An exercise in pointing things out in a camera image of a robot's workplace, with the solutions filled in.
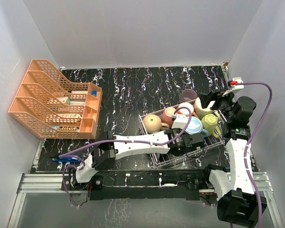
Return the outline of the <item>cream floral mug green inside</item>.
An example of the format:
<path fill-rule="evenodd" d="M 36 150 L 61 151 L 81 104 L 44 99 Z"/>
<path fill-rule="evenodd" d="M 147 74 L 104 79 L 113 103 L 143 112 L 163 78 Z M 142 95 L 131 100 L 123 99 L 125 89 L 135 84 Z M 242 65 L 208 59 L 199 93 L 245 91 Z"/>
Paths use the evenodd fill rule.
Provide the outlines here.
<path fill-rule="evenodd" d="M 201 100 L 199 97 L 195 100 L 193 105 L 194 108 L 194 115 L 199 119 L 202 119 L 204 116 L 208 114 L 214 114 L 218 119 L 220 119 L 219 113 L 217 110 L 211 110 L 210 108 L 214 105 L 215 101 L 211 101 L 207 108 L 202 108 Z"/>

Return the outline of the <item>mauve purple mug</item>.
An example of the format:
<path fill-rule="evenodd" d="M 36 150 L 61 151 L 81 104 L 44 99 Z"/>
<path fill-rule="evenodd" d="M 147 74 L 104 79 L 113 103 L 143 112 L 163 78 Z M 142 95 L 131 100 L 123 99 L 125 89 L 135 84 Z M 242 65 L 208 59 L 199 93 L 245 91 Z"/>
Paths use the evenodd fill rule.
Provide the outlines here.
<path fill-rule="evenodd" d="M 185 89 L 180 94 L 180 103 L 189 102 L 197 98 L 197 93 L 192 89 Z"/>

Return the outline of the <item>white wire dish rack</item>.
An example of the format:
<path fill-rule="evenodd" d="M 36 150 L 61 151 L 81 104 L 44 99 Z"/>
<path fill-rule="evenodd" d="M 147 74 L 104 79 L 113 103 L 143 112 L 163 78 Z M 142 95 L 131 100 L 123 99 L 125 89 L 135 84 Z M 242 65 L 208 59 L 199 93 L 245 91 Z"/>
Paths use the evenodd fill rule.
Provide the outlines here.
<path fill-rule="evenodd" d="M 155 111 L 153 113 L 160 117 L 165 109 Z M 145 116 L 149 115 L 139 115 L 138 122 L 140 127 L 140 132 L 142 135 L 148 135 L 144 124 L 143 119 Z M 168 128 L 164 131 L 168 134 L 164 134 L 164 136 L 168 136 L 169 139 L 175 137 L 181 132 L 179 128 Z M 203 138 L 200 133 L 196 134 L 188 134 L 184 132 L 179 138 L 175 141 L 167 144 L 166 146 L 169 149 L 169 153 L 161 154 L 157 151 L 149 153 L 150 162 L 149 165 L 152 169 L 181 169 L 187 167 L 192 169 L 193 166 L 190 165 L 191 160 L 197 160 L 198 166 L 202 167 L 205 164 L 201 164 L 201 159 L 206 156 L 208 152 L 221 152 L 226 149 L 225 140 L 222 136 L 219 138 L 215 138 L 214 136 L 207 136 Z"/>

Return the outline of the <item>yellow green mug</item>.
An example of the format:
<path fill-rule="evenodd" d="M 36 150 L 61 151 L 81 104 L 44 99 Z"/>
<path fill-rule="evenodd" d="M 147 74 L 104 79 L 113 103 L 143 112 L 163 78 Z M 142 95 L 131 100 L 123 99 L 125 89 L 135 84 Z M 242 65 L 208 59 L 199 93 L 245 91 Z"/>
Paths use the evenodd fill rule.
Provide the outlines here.
<path fill-rule="evenodd" d="M 207 114 L 202 118 L 202 124 L 205 130 L 208 131 L 208 136 L 219 138 L 221 136 L 221 129 L 219 127 L 219 119 L 214 114 Z"/>

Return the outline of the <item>salmon pink speckled mug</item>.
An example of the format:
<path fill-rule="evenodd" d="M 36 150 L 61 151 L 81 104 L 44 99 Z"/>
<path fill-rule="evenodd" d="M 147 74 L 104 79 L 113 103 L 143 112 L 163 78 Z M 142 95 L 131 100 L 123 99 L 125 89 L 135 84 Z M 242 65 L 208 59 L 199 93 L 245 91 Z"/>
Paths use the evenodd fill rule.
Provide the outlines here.
<path fill-rule="evenodd" d="M 190 116 L 190 114 L 192 115 L 194 112 L 194 107 L 192 104 L 188 103 L 188 102 L 183 102 L 181 104 L 178 105 L 178 114 L 183 114 L 185 116 Z"/>

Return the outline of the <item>light blue mug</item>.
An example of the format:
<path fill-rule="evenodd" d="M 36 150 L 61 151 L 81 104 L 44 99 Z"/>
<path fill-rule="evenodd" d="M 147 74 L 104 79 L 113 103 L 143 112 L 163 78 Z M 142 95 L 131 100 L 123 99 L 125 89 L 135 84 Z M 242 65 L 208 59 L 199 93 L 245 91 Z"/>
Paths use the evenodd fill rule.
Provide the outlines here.
<path fill-rule="evenodd" d="M 202 121 L 195 116 L 191 117 L 190 123 L 185 132 L 188 134 L 200 133 L 203 138 L 209 135 L 208 130 L 204 129 Z"/>

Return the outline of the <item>pink mug cream inside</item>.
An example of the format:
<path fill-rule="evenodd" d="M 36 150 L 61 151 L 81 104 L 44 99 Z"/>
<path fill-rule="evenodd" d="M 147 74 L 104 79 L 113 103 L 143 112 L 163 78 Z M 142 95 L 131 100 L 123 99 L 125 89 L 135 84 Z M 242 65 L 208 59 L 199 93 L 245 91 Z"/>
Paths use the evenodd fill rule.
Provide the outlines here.
<path fill-rule="evenodd" d="M 176 109 L 174 107 L 167 107 L 161 115 L 161 121 L 163 123 L 168 124 L 171 127 L 173 124 L 172 115 L 174 114 L 175 111 Z"/>

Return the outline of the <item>brown ceramic mug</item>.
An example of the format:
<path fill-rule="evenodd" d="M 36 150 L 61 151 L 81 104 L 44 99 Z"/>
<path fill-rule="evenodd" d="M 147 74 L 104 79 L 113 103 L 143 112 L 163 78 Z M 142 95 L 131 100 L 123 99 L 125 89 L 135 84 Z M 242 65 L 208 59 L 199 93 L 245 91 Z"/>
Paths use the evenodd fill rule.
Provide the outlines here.
<path fill-rule="evenodd" d="M 148 134 L 164 131 L 170 127 L 167 123 L 163 123 L 159 116 L 154 114 L 145 116 L 143 124 Z"/>

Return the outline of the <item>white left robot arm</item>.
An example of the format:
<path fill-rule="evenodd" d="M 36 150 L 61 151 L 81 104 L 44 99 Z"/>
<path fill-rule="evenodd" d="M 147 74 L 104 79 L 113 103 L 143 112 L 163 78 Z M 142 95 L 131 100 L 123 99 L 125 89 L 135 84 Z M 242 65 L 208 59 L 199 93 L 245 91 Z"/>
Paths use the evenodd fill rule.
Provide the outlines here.
<path fill-rule="evenodd" d="M 205 147 L 200 133 L 189 134 L 180 128 L 137 136 L 112 135 L 108 132 L 107 136 L 108 139 L 90 145 L 92 152 L 73 174 L 72 185 L 77 189 L 86 188 L 93 176 L 112 169 L 115 161 L 124 157 L 147 153 L 183 156 Z"/>

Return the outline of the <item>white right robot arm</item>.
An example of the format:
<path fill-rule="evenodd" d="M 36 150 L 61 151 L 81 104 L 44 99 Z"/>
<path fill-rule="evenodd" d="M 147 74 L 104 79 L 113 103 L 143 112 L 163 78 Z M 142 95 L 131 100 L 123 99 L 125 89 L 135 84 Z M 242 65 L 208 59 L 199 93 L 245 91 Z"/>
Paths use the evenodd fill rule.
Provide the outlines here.
<path fill-rule="evenodd" d="M 248 123 L 256 103 L 247 96 L 241 96 L 233 102 L 233 97 L 232 92 L 225 94 L 213 91 L 198 96 L 202 108 L 218 110 L 223 115 L 222 137 L 225 138 L 230 164 L 229 171 L 217 165 L 208 165 L 202 183 L 216 192 L 219 220 L 253 228 L 267 207 L 266 198 L 257 192 L 256 183 L 251 180 L 248 141 L 251 132 Z"/>

